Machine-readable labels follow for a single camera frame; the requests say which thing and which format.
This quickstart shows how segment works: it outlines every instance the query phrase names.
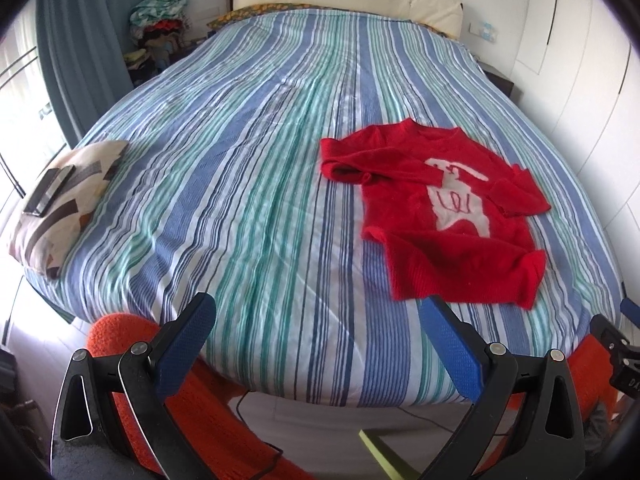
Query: wooden floor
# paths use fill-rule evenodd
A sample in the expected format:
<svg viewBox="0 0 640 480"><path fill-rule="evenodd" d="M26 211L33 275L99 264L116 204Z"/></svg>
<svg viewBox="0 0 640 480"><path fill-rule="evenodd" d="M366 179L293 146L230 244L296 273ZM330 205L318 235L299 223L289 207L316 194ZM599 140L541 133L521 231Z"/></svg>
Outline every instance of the wooden floor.
<svg viewBox="0 0 640 480"><path fill-rule="evenodd" d="M21 395L39 405L33 413L34 428L50 449L60 386L71 354L84 346L89 325L79 319L67 324L20 278L21 272L8 270L4 275L0 300L13 303L8 347L17 359ZM625 331L640 345L640 332L632 334L629 324ZM467 408L449 404L410 411L453 429ZM285 456L316 478L386 478L361 443L360 429L380 430L389 446L417 470L428 465L449 437L447 431L395 408L329 408L251 393L242 402L241 413L261 439L282 448ZM513 413L507 419L501 431L513 420Z"/></svg>

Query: sweater sleeve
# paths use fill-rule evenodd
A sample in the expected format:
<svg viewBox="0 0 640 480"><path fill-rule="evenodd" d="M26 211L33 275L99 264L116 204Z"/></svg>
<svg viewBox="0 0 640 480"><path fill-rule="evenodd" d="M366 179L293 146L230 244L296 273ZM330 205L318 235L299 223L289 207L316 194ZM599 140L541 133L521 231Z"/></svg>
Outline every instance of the sweater sleeve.
<svg viewBox="0 0 640 480"><path fill-rule="evenodd" d="M442 184L444 172L387 145L379 126L368 126L337 139L321 139L321 173L330 180L365 184L375 176L432 186Z"/></svg>
<svg viewBox="0 0 640 480"><path fill-rule="evenodd" d="M511 169L513 176L497 180L487 198L504 216L531 216L549 211L551 206L529 170L521 170L517 164Z"/></svg>

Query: black smartphone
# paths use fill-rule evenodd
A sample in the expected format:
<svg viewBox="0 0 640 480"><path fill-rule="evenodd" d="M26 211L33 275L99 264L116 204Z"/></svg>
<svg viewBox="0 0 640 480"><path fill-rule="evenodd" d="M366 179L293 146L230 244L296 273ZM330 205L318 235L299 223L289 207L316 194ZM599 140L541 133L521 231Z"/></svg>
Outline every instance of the black smartphone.
<svg viewBox="0 0 640 480"><path fill-rule="evenodd" d="M47 170L22 212L34 216L43 216L75 168L71 164L64 168L50 168Z"/></svg>

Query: striped bedsheet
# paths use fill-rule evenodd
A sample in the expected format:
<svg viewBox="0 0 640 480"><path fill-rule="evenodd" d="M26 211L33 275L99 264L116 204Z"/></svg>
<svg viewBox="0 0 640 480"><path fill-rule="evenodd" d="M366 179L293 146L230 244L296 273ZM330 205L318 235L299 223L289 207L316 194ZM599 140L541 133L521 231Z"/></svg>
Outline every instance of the striped bedsheet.
<svg viewBox="0 0 640 480"><path fill-rule="evenodd" d="M460 126L529 168L552 210L529 219L548 254L536 305L454 304L486 341L569 354L591 316L618 315L620 278L582 187L459 43L411 22L291 10L224 27L133 91L83 144L130 141L59 280L29 274L89 322L165 322L196 291L218 304L203 357L246 386L306 402L402 406L458 394L390 299L382 248L360 239L358 187L318 169L321 137L412 117Z"/></svg>

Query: metal screw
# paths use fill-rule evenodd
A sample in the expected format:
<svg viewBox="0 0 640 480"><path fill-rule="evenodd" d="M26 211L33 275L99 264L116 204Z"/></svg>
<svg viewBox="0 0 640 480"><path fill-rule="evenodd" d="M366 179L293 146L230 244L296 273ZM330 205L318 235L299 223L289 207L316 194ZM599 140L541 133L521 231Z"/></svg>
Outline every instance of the metal screw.
<svg viewBox="0 0 640 480"><path fill-rule="evenodd" d="M145 353L147 348L149 348L149 345L146 344L144 341L133 343L133 346L131 347L131 353L133 355L140 355Z"/></svg>
<svg viewBox="0 0 640 480"><path fill-rule="evenodd" d="M557 348L554 348L551 352L549 352L549 355L554 361L564 361L564 354Z"/></svg>
<svg viewBox="0 0 640 480"><path fill-rule="evenodd" d="M79 350L76 350L74 354L71 356L71 358L74 361L82 361L86 357L86 354L87 354L86 350L84 348L81 348Z"/></svg>
<svg viewBox="0 0 640 480"><path fill-rule="evenodd" d="M489 351L494 355L505 355L507 353L507 347L502 343L491 343L489 345Z"/></svg>

